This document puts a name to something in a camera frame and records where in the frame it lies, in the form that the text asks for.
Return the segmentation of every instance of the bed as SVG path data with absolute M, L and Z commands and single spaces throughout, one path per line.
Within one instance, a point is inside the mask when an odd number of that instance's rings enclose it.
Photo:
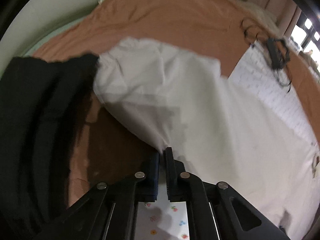
M 239 69 L 237 66 L 240 60 L 250 48 L 244 40 L 239 23 L 246 16 L 255 17 L 249 11 L 234 0 L 127 1 L 130 0 L 105 0 L 90 15 L 81 19 L 80 23 L 39 47 L 33 56 L 54 61 L 66 60 L 87 51 L 100 55 L 126 37 L 151 38 L 200 56 L 218 59 L 221 75 L 241 86 L 237 78 L 241 74 L 235 70 Z M 319 85 L 298 56 L 292 55 L 289 67 L 295 77 L 292 81 L 295 98 L 298 98 L 300 109 L 303 109 L 299 116 L 305 114 L 300 135 L 306 136 L 303 139 L 317 147 L 320 138 L 320 118 L 317 114 L 320 106 Z M 147 152 L 152 149 L 150 145 L 156 147 L 141 136 L 139 138 L 143 140 L 138 139 L 131 133 L 135 132 L 132 129 L 129 132 L 124 128 L 118 122 L 121 118 L 117 117 L 117 121 L 114 118 L 116 114 L 111 115 L 106 111 L 100 101 L 92 93 L 91 101 L 83 102 L 83 109 L 87 109 L 87 112 L 79 114 L 86 115 L 86 121 L 77 131 L 70 160 L 70 205 L 90 185 L 102 180 L 114 183 L 137 171 L 140 163 L 148 156 Z M 315 172 L 312 170 L 315 166 L 310 165 L 309 169 Z

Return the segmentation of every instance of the window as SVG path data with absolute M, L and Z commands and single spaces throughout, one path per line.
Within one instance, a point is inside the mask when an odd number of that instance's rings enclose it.
M 317 63 L 320 63 L 320 51 L 316 44 L 314 44 L 312 41 L 309 42 L 309 44 L 306 46 L 303 52 L 309 52 L 310 50 L 313 50 L 311 55 L 312 59 Z
M 304 41 L 304 39 L 306 38 L 307 33 L 302 30 L 301 28 L 299 28 L 297 25 L 293 28 L 291 37 L 294 39 L 294 41 L 296 43 L 298 43 L 299 45 L 302 44 L 302 42 Z
M 311 26 L 312 26 L 312 22 L 307 19 L 306 22 L 304 23 L 304 25 L 307 27 L 308 30 L 310 30 Z
M 317 41 L 319 41 L 320 35 L 319 35 L 318 32 L 315 32 L 314 38 L 315 38 Z

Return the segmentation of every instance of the silver rivet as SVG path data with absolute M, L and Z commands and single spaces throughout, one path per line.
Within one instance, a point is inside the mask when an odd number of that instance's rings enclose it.
M 137 179 L 141 179 L 145 176 L 145 174 L 142 171 L 138 171 L 135 175 L 134 175 Z
M 183 179 L 187 179 L 190 177 L 190 173 L 184 171 L 184 172 L 180 173 L 180 177 Z
M 224 182 L 224 181 L 221 181 L 218 183 L 218 187 L 221 188 L 221 189 L 226 189 L 229 187 L 228 183 Z
M 99 182 L 97 184 L 97 189 L 105 189 L 107 187 L 107 184 L 105 182 Z

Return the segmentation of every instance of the black cloth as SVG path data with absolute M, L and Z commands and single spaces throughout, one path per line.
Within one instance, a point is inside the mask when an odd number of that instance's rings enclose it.
M 0 210 L 18 238 L 31 239 L 66 209 L 76 106 L 97 60 L 16 57 L 0 80 Z

